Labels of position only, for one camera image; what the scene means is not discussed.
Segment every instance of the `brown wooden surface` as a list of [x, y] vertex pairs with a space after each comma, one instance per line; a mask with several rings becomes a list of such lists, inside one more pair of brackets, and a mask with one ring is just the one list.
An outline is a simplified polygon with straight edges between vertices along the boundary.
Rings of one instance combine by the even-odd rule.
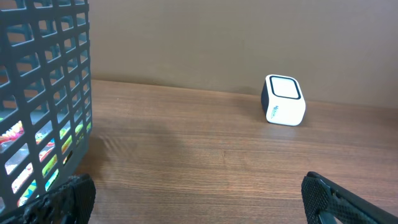
[[305, 223], [314, 170], [398, 215], [398, 110], [307, 102], [297, 127], [259, 96], [95, 81], [91, 223]]

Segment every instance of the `plastic basket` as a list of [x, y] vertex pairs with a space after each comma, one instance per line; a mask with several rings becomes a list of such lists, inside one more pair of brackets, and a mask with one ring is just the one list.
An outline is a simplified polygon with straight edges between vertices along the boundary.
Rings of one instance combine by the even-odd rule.
[[0, 1], [0, 213], [68, 179], [88, 149], [87, 0]]

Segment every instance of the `beige wall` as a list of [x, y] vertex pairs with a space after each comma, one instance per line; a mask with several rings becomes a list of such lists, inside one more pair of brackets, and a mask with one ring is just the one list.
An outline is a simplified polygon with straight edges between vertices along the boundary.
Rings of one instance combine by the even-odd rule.
[[396, 0], [91, 0], [94, 78], [398, 107]]

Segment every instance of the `gray basket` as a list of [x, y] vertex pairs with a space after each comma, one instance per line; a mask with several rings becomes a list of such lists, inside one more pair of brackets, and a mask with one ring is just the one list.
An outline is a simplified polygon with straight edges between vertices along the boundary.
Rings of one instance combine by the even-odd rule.
[[87, 0], [0, 1], [0, 213], [68, 179], [92, 128]]

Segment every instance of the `small white device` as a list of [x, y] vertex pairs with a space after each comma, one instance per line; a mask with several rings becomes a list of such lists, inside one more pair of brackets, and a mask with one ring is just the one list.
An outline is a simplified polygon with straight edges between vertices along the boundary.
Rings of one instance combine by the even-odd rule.
[[305, 101], [298, 81], [282, 75], [267, 75], [261, 93], [262, 109], [267, 121], [296, 126], [305, 112]]

